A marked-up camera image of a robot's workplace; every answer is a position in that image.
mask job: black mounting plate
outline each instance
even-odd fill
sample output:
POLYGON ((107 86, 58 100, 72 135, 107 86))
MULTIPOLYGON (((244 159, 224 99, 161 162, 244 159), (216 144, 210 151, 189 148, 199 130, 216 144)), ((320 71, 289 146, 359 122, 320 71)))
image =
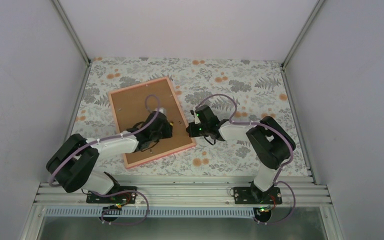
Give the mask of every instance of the black mounting plate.
MULTIPOLYGON (((281 194, 281 190, 278 187, 273 187, 271 192, 269 193, 269 195, 274 197, 277 205, 282 204, 282 195, 280 194, 281 194)), ((273 204, 273 200, 271 197, 267 197, 261 202, 257 201, 251 194, 251 187, 249 186, 235 186, 233 188, 233 197, 234 197, 234 204, 243 204, 243 205, 251 205, 251 204, 272 205, 273 204)))
MULTIPOLYGON (((137 190, 138 188, 135 186, 120 186, 119 190, 120 191, 125 191, 125 190, 137 190)), ((136 200, 136 196, 132 196, 130 193, 130 201, 128 202, 129 204, 134 204, 136 200)), ((121 194, 117 196, 111 196, 111 197, 100 197, 92 192, 87 193, 87 198, 86 198, 86 203, 88 204, 120 204, 126 201, 126 195, 121 194)))

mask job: white panel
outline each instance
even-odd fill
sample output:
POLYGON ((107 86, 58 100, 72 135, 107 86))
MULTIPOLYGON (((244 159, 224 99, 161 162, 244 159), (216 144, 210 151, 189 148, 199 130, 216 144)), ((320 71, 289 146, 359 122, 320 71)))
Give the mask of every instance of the white panel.
POLYGON ((317 0, 60 0, 89 57, 283 61, 317 0))
POLYGON ((86 66, 49 0, 0 0, 0 239, 18 239, 86 66))
POLYGON ((384 239, 384 1, 326 1, 287 76, 345 239, 384 239))

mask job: square board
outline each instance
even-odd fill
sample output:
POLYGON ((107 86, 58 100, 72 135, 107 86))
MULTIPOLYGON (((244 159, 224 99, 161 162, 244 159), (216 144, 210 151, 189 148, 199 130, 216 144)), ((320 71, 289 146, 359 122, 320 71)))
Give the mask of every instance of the square board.
MULTIPOLYGON (((152 151, 123 154, 126 169, 196 146, 186 132, 188 122, 167 76, 108 93, 117 133, 147 119, 150 113, 145 108, 145 98, 150 94, 156 95, 161 107, 167 110, 167 119, 173 122, 173 137, 161 139, 152 151)), ((154 97, 148 99, 148 107, 152 111, 157 108, 154 97)))

